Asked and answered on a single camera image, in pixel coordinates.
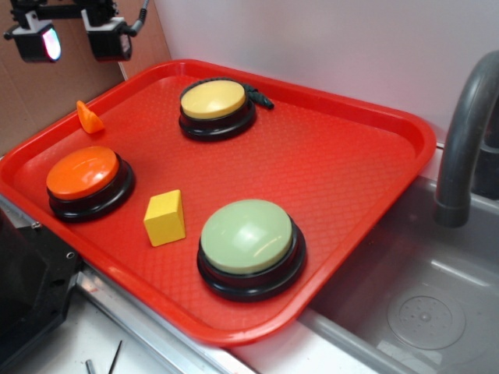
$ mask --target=light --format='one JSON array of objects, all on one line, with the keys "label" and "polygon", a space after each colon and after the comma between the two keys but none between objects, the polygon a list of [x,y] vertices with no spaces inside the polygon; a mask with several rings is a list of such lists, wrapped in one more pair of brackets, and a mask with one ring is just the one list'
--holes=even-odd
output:
[{"label": "light", "polygon": [[4,36],[14,39],[25,62],[55,62],[61,45],[51,20],[39,20],[35,11],[27,13],[27,27],[14,27]]},{"label": "light", "polygon": [[128,61],[132,57],[132,42],[126,34],[126,22],[113,17],[102,26],[91,26],[87,11],[81,11],[83,25],[94,57],[99,62]]},{"label": "light", "polygon": [[61,57],[61,44],[59,43],[59,38],[55,29],[52,27],[51,29],[45,31],[42,34],[45,44],[45,51],[47,52],[47,56],[51,58],[52,61],[57,61]]}]

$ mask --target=sink drain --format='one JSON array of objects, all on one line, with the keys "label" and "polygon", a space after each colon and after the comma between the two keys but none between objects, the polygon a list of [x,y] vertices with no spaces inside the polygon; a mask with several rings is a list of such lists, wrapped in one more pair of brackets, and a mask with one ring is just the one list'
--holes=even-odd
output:
[{"label": "sink drain", "polygon": [[465,329],[465,314],[453,299],[434,288],[410,288],[388,307],[391,330],[420,349],[442,349],[455,343]]}]

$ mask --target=yellow cube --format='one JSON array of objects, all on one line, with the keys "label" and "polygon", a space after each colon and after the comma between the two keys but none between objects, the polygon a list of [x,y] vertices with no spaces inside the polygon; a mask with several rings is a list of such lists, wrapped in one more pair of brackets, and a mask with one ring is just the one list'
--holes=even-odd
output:
[{"label": "yellow cube", "polygon": [[152,196],[143,224],[154,247],[184,239],[186,226],[180,190]]}]

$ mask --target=tray rim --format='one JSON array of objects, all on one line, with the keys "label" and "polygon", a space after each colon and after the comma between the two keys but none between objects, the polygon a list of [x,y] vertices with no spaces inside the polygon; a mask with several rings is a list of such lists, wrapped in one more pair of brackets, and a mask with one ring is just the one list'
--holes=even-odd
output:
[{"label": "tray rim", "polygon": [[[258,86],[259,90],[265,92],[266,95],[274,98],[275,100],[285,101],[290,104],[313,110],[321,108],[321,112],[329,115],[334,115],[334,105],[329,105],[327,110],[325,110],[321,107],[321,105],[324,106],[324,102],[328,102],[330,104],[334,103],[335,105],[343,107],[346,106],[355,108],[355,113],[352,113],[352,118],[347,119],[363,125],[366,125],[366,123],[360,122],[359,120],[366,119],[367,116],[381,116],[385,119],[392,118],[393,123],[389,123],[387,126],[388,128],[383,127],[381,129],[398,134],[406,138],[412,144],[415,150],[415,159],[411,164],[411,167],[407,168],[405,172],[391,184],[384,196],[377,201],[370,212],[363,217],[356,227],[348,234],[347,238],[340,244],[339,247],[336,248],[336,252],[339,251],[342,253],[342,261],[348,257],[349,252],[351,252],[365,236],[365,222],[368,222],[368,226],[374,226],[390,208],[390,206],[404,192],[404,190],[412,183],[421,169],[434,154],[436,148],[436,137],[434,132],[424,120],[415,115],[387,108],[379,104],[367,103],[365,101],[343,97],[334,93],[327,93],[312,88],[298,86],[293,83],[286,83],[277,79],[258,76],[249,72],[242,72],[236,69],[191,59],[173,60],[154,65],[149,69],[144,70],[137,76],[134,76],[132,79],[120,83],[99,97],[96,97],[88,103],[88,107],[97,112],[105,111],[110,105],[113,105],[113,103],[117,104],[123,100],[119,96],[119,93],[123,90],[134,90],[134,88],[145,87],[156,82],[158,79],[163,79],[172,75],[192,76],[190,72],[196,69],[203,70],[203,74],[195,75],[195,77],[198,77],[199,79],[210,76],[220,76],[220,71],[223,70],[228,73],[228,76],[234,76],[237,79],[244,79],[245,83]],[[288,93],[293,94],[291,100],[289,100]],[[70,242],[76,250],[79,250],[79,248],[88,246],[94,247],[94,245],[86,241],[85,238],[81,238],[79,235],[73,233],[55,217],[47,214],[40,206],[23,196],[7,182],[9,179],[9,173],[15,173],[16,165],[25,164],[38,153],[38,150],[46,150],[51,144],[57,143],[53,142],[53,139],[50,139],[49,134],[51,132],[59,131],[61,132],[59,135],[65,134],[67,136],[78,130],[79,127],[77,126],[66,125],[67,128],[65,127],[65,124],[67,124],[67,122],[71,122],[75,117],[76,111],[69,113],[67,116],[48,126],[38,134],[35,134],[22,142],[20,145],[14,147],[3,157],[3,159],[0,160],[0,193],[7,199],[11,200],[11,202],[17,205],[21,210],[25,211],[33,219],[40,221],[43,225],[53,230],[53,232],[62,239]],[[400,127],[401,121],[407,125],[404,126],[403,129]],[[416,143],[411,141],[411,139],[413,140],[411,136],[416,136],[418,138]],[[167,298],[166,295],[163,294],[161,294],[162,298],[158,298],[158,294],[154,290],[154,287],[138,276],[113,271],[112,269],[115,267],[115,260],[113,260],[111,256],[105,252],[100,253],[99,256],[98,266],[91,262],[93,256],[89,256],[90,264],[95,266],[98,270],[103,271],[106,276],[110,277],[132,295],[138,297],[141,302],[148,305],[147,299],[154,297],[156,308],[161,310],[159,314],[176,325],[180,330],[184,330],[191,337],[203,342],[223,347],[252,343],[289,325],[301,313],[310,299],[317,293],[320,287],[336,271],[336,269],[341,266],[342,263],[336,263],[334,266],[327,267],[325,266],[327,265],[326,261],[326,263],[315,272],[315,274],[303,285],[303,287],[297,290],[296,294],[286,305],[286,307],[278,313],[277,316],[279,317],[279,323],[275,320],[277,318],[273,317],[273,319],[265,321],[262,324],[251,327],[247,330],[230,331],[214,329],[202,321],[193,318],[193,316],[188,314],[186,311],[179,311],[179,309],[176,308],[176,303],[174,301]],[[134,291],[137,288],[141,289],[140,295],[137,295]],[[307,293],[307,290],[315,290],[315,292],[313,292],[310,297],[305,298],[306,300],[304,301],[303,298],[299,297],[299,295],[304,295]]]}]

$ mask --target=gray sink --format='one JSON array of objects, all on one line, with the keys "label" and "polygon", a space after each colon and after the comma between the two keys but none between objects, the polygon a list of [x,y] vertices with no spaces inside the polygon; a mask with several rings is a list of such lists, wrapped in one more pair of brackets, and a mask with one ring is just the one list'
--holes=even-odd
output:
[{"label": "gray sink", "polygon": [[301,320],[379,372],[499,372],[499,203],[443,228],[434,190],[416,179]]}]

